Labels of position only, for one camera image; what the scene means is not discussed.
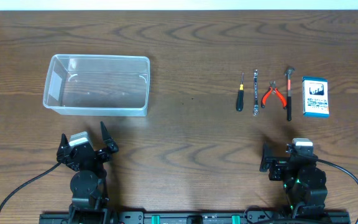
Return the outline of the red handled pliers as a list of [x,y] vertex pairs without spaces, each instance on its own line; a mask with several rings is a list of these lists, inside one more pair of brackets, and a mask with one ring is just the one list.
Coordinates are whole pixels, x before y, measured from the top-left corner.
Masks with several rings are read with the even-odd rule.
[[261,99],[261,107],[265,108],[267,99],[271,96],[271,95],[276,95],[278,97],[278,99],[281,101],[282,103],[282,107],[283,109],[287,108],[287,101],[286,98],[281,94],[281,92],[278,90],[277,86],[276,86],[276,82],[275,81],[270,81],[270,85],[269,88],[267,90],[267,92],[264,94],[264,96]]

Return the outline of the blue white cardboard box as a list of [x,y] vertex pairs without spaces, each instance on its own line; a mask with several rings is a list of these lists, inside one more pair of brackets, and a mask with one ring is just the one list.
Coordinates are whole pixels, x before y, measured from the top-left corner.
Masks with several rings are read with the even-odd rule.
[[329,117],[328,81],[320,77],[302,77],[303,116]]

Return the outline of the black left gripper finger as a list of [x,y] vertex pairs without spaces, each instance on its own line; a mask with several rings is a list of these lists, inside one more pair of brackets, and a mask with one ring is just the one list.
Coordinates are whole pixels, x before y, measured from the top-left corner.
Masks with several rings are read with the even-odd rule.
[[60,145],[58,147],[58,154],[66,154],[67,150],[70,148],[68,139],[65,134],[62,134]]
[[116,144],[115,140],[111,137],[110,133],[108,132],[105,124],[103,121],[100,122],[101,125],[101,134],[103,142],[106,145],[106,148],[110,153],[116,153],[119,151],[118,145]]

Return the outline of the black yellow screwdriver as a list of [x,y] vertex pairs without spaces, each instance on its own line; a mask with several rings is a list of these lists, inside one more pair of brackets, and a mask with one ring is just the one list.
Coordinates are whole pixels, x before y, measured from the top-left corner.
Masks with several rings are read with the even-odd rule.
[[244,73],[241,76],[241,84],[237,93],[236,111],[242,111],[244,107]]

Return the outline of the small black orange hammer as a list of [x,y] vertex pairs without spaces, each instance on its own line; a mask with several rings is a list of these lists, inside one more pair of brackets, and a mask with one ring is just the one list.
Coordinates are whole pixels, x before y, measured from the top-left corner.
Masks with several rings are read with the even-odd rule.
[[293,67],[288,67],[285,71],[285,76],[287,77],[287,121],[291,121],[291,76],[295,69]]

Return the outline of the clear plastic container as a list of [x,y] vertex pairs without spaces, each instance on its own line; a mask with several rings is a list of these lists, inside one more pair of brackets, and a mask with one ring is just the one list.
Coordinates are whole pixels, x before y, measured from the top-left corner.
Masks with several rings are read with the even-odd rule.
[[61,115],[146,116],[150,84],[145,56],[56,54],[42,103]]

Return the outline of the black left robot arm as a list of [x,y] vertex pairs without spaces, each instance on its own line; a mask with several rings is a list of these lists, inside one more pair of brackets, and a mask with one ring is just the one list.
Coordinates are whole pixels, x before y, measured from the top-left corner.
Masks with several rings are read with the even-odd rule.
[[119,151],[103,122],[100,122],[105,147],[94,150],[90,141],[70,144],[62,134],[57,161],[76,172],[70,181],[73,194],[68,223],[117,223],[117,213],[108,208],[107,172],[104,163]]

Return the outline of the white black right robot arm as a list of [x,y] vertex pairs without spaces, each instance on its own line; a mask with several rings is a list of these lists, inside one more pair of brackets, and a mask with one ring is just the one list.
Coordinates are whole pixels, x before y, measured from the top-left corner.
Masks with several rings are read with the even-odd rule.
[[307,138],[295,138],[287,145],[289,157],[273,154],[267,143],[263,145],[259,171],[268,172],[269,180],[283,182],[287,197],[286,216],[290,218],[318,217],[324,213],[326,173],[317,168],[313,143]]

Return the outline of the silver ratchet wrench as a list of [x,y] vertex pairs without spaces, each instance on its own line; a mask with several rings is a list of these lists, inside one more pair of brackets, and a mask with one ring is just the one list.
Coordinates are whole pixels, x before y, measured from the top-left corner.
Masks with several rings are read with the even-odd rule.
[[259,71],[255,69],[254,70],[254,109],[253,109],[254,116],[257,116],[259,114],[258,83],[257,83],[258,75],[259,75]]

